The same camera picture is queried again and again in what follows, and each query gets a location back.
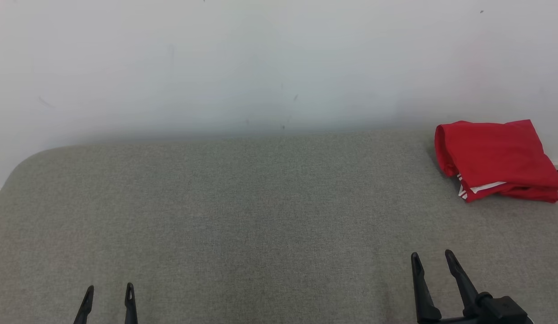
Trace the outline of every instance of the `folded clothing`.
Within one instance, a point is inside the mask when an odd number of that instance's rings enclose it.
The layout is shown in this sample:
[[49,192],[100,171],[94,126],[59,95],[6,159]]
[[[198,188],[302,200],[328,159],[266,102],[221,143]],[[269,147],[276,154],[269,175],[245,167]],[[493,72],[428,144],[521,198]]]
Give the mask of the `folded clothing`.
[[558,172],[529,120],[439,125],[435,152],[441,170],[457,175],[459,196],[469,203],[494,193],[558,201]]

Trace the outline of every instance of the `black object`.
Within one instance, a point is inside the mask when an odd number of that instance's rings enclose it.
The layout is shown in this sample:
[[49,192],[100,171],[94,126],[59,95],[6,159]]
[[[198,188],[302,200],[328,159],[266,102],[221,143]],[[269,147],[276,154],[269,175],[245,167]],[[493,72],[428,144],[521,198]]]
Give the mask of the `black object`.
[[[89,286],[73,324],[86,324],[87,315],[89,315],[91,307],[93,306],[93,293],[94,287]],[[127,307],[125,324],[139,324],[139,321],[137,320],[137,307],[135,306],[135,289],[133,288],[132,283],[127,283],[127,291],[125,292],[125,307]]]
[[451,250],[445,251],[451,275],[457,280],[460,298],[464,305],[463,317],[441,319],[441,311],[433,305],[429,288],[424,280],[423,264],[417,252],[411,254],[413,286],[417,323],[419,324],[532,324],[527,313],[511,297],[493,298],[491,294],[478,293]]

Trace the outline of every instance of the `gray fabric surface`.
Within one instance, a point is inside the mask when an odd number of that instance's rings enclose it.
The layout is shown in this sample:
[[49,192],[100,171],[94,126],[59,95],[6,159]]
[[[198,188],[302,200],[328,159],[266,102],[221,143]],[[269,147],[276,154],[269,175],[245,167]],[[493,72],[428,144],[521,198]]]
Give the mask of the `gray fabric surface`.
[[0,324],[414,323],[411,252],[443,317],[479,291],[558,323],[558,203],[464,203],[433,132],[74,146],[0,193]]

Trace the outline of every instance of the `red garment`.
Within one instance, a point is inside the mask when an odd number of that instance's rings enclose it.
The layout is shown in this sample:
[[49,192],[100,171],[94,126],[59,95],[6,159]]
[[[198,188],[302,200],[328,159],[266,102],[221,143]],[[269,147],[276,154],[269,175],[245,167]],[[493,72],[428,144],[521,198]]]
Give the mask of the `red garment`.
[[[469,203],[493,193],[558,201],[558,172],[529,120],[439,125],[435,152],[447,176],[460,175],[461,191]],[[505,183],[476,193],[471,189],[496,182]]]

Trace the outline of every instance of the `white wall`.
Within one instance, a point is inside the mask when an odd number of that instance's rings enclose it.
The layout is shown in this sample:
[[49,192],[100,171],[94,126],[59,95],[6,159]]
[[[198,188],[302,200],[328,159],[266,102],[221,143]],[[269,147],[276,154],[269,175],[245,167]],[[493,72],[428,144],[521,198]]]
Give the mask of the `white wall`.
[[525,118],[558,162],[558,0],[0,0],[0,187],[80,142]]

